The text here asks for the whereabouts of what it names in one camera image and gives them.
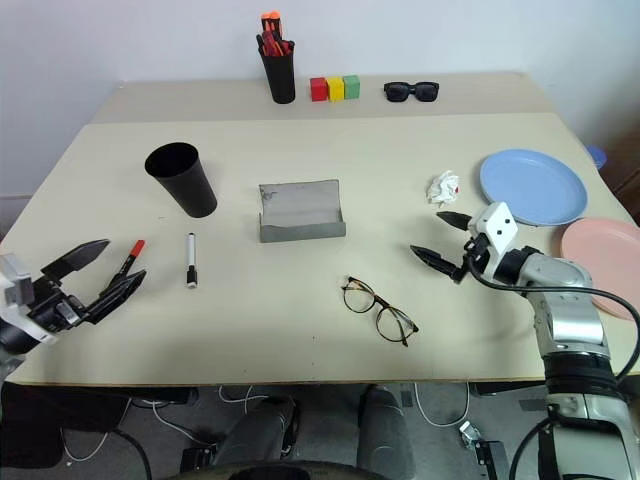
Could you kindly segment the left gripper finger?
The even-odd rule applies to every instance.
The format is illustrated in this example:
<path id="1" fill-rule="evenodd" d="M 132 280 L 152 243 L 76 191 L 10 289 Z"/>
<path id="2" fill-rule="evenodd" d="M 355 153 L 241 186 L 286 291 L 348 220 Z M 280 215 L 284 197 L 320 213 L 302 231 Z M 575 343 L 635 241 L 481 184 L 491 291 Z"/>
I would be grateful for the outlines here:
<path id="1" fill-rule="evenodd" d="M 78 245 L 41 269 L 44 277 L 57 284 L 70 273 L 82 270 L 92 263 L 110 244 L 99 239 Z"/>
<path id="2" fill-rule="evenodd" d="M 145 276 L 146 271 L 140 270 L 109 285 L 87 307 L 87 321 L 89 323 L 99 323 L 123 305 L 139 288 Z"/>

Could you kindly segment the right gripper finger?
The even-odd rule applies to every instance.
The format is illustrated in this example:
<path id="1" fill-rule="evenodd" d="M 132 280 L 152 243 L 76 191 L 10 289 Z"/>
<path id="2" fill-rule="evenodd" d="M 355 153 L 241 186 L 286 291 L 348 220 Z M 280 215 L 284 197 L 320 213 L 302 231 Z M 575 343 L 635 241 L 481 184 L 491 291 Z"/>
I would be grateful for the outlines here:
<path id="1" fill-rule="evenodd" d="M 441 211 L 438 212 L 436 216 L 447 224 L 462 231 L 467 231 L 469 229 L 469 224 L 472 220 L 470 215 L 453 211 Z"/>
<path id="2" fill-rule="evenodd" d="M 439 253 L 416 245 L 411 245 L 410 249 L 424 264 L 449 277 L 455 283 L 460 283 L 464 278 L 464 267 L 456 266 L 443 259 Z"/>

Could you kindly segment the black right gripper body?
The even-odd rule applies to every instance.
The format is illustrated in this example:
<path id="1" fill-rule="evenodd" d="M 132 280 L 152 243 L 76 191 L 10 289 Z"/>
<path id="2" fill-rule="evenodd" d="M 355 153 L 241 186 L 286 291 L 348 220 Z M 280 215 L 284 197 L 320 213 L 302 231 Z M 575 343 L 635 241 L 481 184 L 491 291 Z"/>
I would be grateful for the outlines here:
<path id="1" fill-rule="evenodd" d="M 462 265 L 464 275 L 472 271 L 476 271 L 478 274 L 485 272 L 490 260 L 489 245 L 489 238 L 485 233 L 480 233 L 466 242 Z"/>

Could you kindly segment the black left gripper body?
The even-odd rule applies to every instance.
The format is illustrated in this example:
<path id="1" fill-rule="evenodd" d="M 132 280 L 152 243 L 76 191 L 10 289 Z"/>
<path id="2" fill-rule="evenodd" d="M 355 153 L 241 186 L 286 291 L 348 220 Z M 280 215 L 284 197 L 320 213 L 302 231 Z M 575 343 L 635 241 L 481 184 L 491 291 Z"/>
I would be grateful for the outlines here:
<path id="1" fill-rule="evenodd" d="M 88 309 L 73 295 L 46 277 L 33 283 L 33 301 L 28 304 L 28 317 L 47 332 L 57 334 L 83 323 L 95 325 Z"/>

